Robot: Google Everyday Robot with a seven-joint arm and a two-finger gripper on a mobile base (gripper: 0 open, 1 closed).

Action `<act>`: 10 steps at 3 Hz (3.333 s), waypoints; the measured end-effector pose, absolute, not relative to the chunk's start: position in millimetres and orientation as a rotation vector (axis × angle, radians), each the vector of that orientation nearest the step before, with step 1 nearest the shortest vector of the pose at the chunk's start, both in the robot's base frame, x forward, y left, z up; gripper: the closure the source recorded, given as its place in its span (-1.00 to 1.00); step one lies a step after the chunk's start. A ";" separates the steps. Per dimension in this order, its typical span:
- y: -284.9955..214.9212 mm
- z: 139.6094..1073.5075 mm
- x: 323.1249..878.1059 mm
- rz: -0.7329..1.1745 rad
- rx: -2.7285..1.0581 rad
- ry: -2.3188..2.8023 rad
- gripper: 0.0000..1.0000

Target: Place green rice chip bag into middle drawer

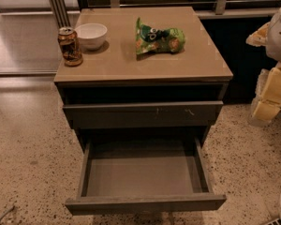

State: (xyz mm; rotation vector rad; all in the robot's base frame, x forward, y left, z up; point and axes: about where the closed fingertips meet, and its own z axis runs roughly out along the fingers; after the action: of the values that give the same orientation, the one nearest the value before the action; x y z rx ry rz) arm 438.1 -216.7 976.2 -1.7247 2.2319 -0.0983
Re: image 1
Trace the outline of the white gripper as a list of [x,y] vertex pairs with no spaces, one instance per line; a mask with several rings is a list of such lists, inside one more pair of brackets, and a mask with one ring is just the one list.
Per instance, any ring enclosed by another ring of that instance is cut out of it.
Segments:
[[[245,42],[255,47],[265,46],[268,27],[267,22],[249,35]],[[251,103],[248,122],[255,127],[268,126],[281,111],[279,108],[281,107],[281,62],[278,62],[271,70],[261,71],[257,81],[256,96]]]

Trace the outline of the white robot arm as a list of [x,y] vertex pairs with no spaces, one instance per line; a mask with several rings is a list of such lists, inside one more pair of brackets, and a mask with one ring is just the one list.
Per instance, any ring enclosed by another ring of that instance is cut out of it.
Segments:
[[264,46],[266,55],[277,62],[275,67],[263,69],[258,76],[250,108],[249,124],[256,127],[269,125],[281,111],[281,8],[271,20],[251,34],[246,43]]

